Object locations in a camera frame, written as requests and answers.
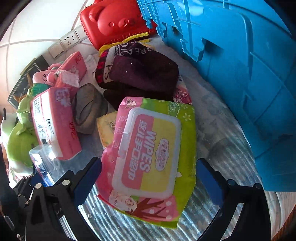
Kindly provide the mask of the green plush pillow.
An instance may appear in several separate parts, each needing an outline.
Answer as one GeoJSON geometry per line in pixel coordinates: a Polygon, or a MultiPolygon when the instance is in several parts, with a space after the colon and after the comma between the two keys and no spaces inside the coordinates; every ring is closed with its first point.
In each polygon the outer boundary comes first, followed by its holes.
{"type": "Polygon", "coordinates": [[[34,97],[49,88],[49,85],[34,83],[32,88],[28,89],[27,94],[18,104],[16,111],[18,123],[9,135],[6,149],[8,159],[16,164],[23,164],[27,168],[33,167],[29,151],[39,145],[31,114],[31,102],[34,97]]]}

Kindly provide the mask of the large pink tissue pack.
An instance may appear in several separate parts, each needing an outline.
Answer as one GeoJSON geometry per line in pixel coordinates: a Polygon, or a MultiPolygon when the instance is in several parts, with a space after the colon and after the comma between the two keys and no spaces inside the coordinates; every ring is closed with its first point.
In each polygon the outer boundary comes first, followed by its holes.
{"type": "Polygon", "coordinates": [[[82,151],[68,88],[50,87],[34,97],[31,114],[39,143],[50,144],[59,160],[70,160],[82,151]]]}

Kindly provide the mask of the baby wipes pack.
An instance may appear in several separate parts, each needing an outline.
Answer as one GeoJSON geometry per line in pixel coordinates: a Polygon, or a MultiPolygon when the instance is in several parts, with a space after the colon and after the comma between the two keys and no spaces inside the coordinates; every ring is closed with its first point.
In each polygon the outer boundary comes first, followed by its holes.
{"type": "Polygon", "coordinates": [[[126,97],[101,161],[100,200],[138,220],[176,228],[196,185],[194,107],[126,97]]]}

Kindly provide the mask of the grey round pouch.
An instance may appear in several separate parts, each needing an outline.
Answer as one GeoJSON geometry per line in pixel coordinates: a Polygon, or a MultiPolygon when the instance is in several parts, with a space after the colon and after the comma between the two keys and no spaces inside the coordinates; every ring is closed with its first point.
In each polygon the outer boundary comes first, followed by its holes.
{"type": "Polygon", "coordinates": [[[115,111],[92,84],[80,87],[72,101],[74,124],[78,133],[91,135],[95,129],[96,119],[115,111]]]}

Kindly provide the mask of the small pink pig plush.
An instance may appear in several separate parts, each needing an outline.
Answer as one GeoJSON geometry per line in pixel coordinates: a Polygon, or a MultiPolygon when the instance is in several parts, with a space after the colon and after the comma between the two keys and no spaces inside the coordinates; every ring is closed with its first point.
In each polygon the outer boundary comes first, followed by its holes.
{"type": "Polygon", "coordinates": [[[57,76],[55,75],[55,73],[60,66],[60,63],[55,63],[50,65],[47,70],[36,72],[33,75],[33,84],[41,83],[47,84],[49,86],[54,86],[57,80],[57,76]]]}

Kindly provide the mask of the open tissue pack with paper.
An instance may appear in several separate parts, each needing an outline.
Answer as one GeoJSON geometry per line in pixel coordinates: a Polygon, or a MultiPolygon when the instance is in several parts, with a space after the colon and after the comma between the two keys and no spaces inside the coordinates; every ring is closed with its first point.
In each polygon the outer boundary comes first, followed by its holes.
{"type": "Polygon", "coordinates": [[[71,54],[55,72],[56,86],[66,84],[79,87],[82,78],[87,71],[84,59],[79,51],[71,54]]]}

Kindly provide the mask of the black gift paper bag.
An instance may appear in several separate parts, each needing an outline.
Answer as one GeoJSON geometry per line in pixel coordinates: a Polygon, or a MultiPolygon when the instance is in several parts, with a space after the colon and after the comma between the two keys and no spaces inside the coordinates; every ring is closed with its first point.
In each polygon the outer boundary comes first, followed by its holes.
{"type": "Polygon", "coordinates": [[[14,109],[18,108],[20,98],[27,94],[28,89],[32,85],[33,75],[36,72],[47,70],[48,67],[48,62],[43,55],[40,55],[39,57],[34,58],[21,72],[18,81],[8,96],[8,103],[14,109]]]}

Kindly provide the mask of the dark maroon knit garment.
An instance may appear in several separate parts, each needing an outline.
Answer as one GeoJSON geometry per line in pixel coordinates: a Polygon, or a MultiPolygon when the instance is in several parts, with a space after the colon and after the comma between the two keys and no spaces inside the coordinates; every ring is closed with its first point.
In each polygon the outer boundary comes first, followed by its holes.
{"type": "Polygon", "coordinates": [[[105,50],[95,71],[95,80],[114,109],[128,96],[172,101],[178,78],[173,60],[139,42],[105,50]]]}

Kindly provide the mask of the blue plastic crate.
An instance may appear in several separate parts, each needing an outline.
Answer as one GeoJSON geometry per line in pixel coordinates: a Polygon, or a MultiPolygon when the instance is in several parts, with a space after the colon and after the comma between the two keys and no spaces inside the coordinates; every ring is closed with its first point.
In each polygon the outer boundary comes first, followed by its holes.
{"type": "Polygon", "coordinates": [[[295,191],[295,1],[139,1],[148,27],[195,66],[251,145],[263,186],[295,191]]]}

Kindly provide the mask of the yellow toy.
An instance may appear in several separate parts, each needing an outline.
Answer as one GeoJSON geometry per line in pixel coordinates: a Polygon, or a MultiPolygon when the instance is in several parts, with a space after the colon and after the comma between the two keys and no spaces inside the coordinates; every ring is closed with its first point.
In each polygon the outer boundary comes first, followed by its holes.
{"type": "Polygon", "coordinates": [[[149,42],[149,32],[144,32],[144,33],[129,36],[126,39],[122,40],[121,42],[116,42],[116,43],[103,45],[102,47],[100,47],[100,49],[98,51],[99,52],[99,57],[101,56],[101,54],[104,51],[110,49],[113,46],[129,43],[129,42],[134,42],[134,41],[140,42],[140,43],[148,43],[149,42]]]}

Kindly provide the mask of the red bear suitcase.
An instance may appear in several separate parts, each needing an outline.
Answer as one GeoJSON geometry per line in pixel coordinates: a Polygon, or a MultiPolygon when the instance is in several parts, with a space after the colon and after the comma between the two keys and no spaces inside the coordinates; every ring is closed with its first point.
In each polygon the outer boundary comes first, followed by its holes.
{"type": "Polygon", "coordinates": [[[95,1],[80,13],[81,24],[93,47],[121,42],[126,38],[148,32],[155,35],[157,25],[148,27],[137,1],[95,1]]]}

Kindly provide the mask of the wall light switch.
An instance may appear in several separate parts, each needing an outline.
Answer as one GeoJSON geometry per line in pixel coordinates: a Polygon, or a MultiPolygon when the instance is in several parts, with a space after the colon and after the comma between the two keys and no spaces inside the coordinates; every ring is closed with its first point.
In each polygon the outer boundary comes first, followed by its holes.
{"type": "Polygon", "coordinates": [[[53,45],[51,45],[48,48],[48,52],[49,54],[55,59],[57,58],[60,54],[62,54],[64,52],[64,48],[61,44],[60,41],[56,41],[53,45]]]}

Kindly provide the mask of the wall socket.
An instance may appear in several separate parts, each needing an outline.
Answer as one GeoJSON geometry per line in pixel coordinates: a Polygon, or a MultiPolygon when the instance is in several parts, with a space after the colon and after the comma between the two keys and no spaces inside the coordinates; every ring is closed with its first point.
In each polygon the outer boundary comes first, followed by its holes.
{"type": "Polygon", "coordinates": [[[60,38],[60,42],[61,42],[64,50],[69,50],[70,48],[79,44],[80,39],[79,39],[76,31],[71,30],[70,32],[66,33],[63,37],[60,38]]]}

